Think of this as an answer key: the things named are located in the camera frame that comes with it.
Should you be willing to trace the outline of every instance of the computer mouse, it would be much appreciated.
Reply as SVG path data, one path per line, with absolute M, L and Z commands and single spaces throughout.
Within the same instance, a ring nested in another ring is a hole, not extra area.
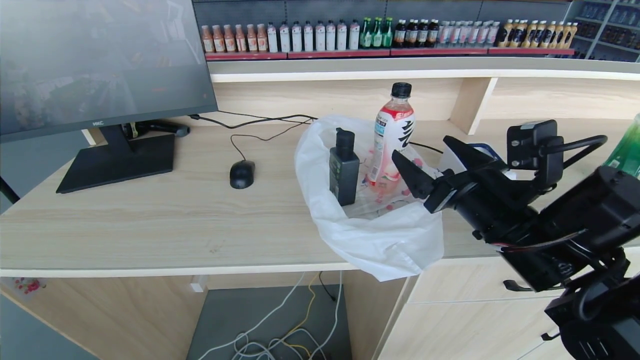
M 253 172 L 255 163 L 249 160 L 238 161 L 231 166 L 229 182 L 234 189 L 248 188 L 253 184 Z

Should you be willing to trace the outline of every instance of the black bottle cap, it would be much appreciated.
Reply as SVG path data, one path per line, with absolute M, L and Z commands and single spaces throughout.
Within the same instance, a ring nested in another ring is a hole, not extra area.
M 341 128 L 336 128 L 335 147 L 338 155 L 345 156 L 353 153 L 353 144 L 356 141 L 356 134 Z
M 411 84 L 409 83 L 394 83 L 391 88 L 391 96 L 399 97 L 400 99 L 407 99 L 411 96 Z

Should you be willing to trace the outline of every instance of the bottle cap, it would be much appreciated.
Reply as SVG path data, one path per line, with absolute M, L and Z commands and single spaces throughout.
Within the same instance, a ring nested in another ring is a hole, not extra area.
M 409 83 L 394 83 L 391 87 L 391 96 L 399 97 L 401 99 L 407 99 L 411 96 L 411 84 Z

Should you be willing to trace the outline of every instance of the computer monitor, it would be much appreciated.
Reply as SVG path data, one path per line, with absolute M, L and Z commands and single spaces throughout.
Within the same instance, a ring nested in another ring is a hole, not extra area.
M 169 172 L 173 135 L 121 124 L 217 111 L 191 0 L 2 0 L 0 142 L 100 127 L 58 188 Z

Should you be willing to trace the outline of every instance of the green bottle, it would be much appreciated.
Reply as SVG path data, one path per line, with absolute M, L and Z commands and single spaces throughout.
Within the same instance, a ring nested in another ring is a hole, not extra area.
M 370 17 L 364 18 L 364 21 L 362 22 L 362 27 L 360 28 L 360 47 L 365 47 L 364 36 L 367 30 L 369 29 L 370 25 L 371 25 L 371 18 Z
M 640 114 L 629 126 L 604 165 L 617 168 L 640 179 Z
M 382 34 L 382 47 L 391 47 L 391 43 L 394 39 L 394 30 L 392 28 L 393 18 L 387 17 L 387 23 Z
M 373 47 L 381 47 L 382 46 L 382 18 L 376 18 L 376 24 L 373 27 Z

